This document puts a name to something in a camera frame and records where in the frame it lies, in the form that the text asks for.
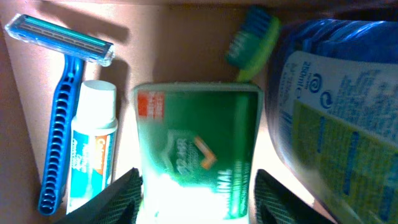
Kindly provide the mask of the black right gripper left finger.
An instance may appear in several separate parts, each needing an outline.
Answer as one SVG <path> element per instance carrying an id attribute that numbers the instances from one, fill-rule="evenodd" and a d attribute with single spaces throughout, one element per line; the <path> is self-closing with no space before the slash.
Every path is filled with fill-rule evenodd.
<path id="1" fill-rule="evenodd" d="M 141 186 L 142 176 L 132 168 L 55 224 L 135 224 L 142 201 Z"/>

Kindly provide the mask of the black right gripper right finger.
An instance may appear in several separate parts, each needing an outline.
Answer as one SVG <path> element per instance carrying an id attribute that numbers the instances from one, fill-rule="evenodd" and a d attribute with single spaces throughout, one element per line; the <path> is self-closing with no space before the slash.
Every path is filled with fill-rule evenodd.
<path id="1" fill-rule="evenodd" d="M 332 224 L 264 169 L 257 171 L 254 199 L 260 224 Z"/>

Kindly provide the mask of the white teal toothpaste tube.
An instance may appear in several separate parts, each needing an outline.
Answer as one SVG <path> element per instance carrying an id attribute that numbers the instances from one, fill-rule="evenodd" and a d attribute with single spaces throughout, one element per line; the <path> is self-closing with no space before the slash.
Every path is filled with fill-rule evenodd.
<path id="1" fill-rule="evenodd" d="M 67 213 L 111 184 L 118 128 L 116 86 L 102 80 L 84 81 L 71 128 Z"/>

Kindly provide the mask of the green soap bar pack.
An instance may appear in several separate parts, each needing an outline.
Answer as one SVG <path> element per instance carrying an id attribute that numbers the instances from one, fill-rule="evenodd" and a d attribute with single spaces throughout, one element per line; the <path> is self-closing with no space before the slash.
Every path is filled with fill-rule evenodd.
<path id="1" fill-rule="evenodd" d="M 140 223 L 248 223 L 263 92 L 251 83 L 145 83 L 131 93 Z"/>

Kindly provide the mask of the clear pump bottle blue liquid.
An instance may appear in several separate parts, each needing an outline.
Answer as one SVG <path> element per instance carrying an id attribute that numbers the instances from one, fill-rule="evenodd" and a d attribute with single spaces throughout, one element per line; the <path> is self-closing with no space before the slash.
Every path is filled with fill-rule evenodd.
<path id="1" fill-rule="evenodd" d="M 340 223 L 397 222 L 397 23 L 282 29 L 266 116 L 281 161 Z"/>

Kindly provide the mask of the green white toothbrush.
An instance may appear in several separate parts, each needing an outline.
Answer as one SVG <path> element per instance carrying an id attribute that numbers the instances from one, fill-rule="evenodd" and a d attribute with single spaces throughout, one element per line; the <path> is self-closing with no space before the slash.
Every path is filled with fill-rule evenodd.
<path id="1" fill-rule="evenodd" d="M 248 82 L 262 70 L 277 43 L 280 28 L 280 20 L 263 7 L 248 9 L 226 53 L 226 61 L 239 69 L 236 81 Z"/>

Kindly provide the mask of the blue disposable razor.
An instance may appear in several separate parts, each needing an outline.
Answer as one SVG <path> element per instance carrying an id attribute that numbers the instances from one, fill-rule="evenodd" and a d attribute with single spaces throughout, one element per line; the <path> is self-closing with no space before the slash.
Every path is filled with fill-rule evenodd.
<path id="1" fill-rule="evenodd" d="M 71 123 L 76 115 L 85 63 L 110 66 L 115 57 L 115 46 L 27 14 L 16 14 L 5 29 L 14 39 L 64 56 L 63 73 L 53 93 L 44 174 L 37 204 L 40 214 L 51 216 L 58 210 L 66 191 Z"/>

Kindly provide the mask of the white box with pink interior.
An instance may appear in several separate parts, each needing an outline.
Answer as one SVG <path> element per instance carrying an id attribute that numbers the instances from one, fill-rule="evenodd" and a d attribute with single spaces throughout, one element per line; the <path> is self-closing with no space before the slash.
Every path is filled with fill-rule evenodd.
<path id="1" fill-rule="evenodd" d="M 266 116 L 269 64 L 248 82 L 226 61 L 234 35 L 251 6 L 263 7 L 282 29 L 305 21 L 337 19 L 397 23 L 396 1 L 144 1 L 136 6 L 95 1 L 3 1 L 1 3 L 1 222 L 49 223 L 39 213 L 53 93 L 62 76 L 60 52 L 9 36 L 5 26 L 16 14 L 96 37 L 115 46 L 111 65 L 86 62 L 81 83 L 102 80 L 116 86 L 118 128 L 111 184 L 132 168 L 142 176 L 132 90 L 145 83 L 251 83 L 263 92 L 261 118 L 249 185 L 250 215 L 256 215 L 254 184 L 264 169 L 332 222 L 331 213 L 281 161 Z M 142 201 L 136 223 L 143 206 Z"/>

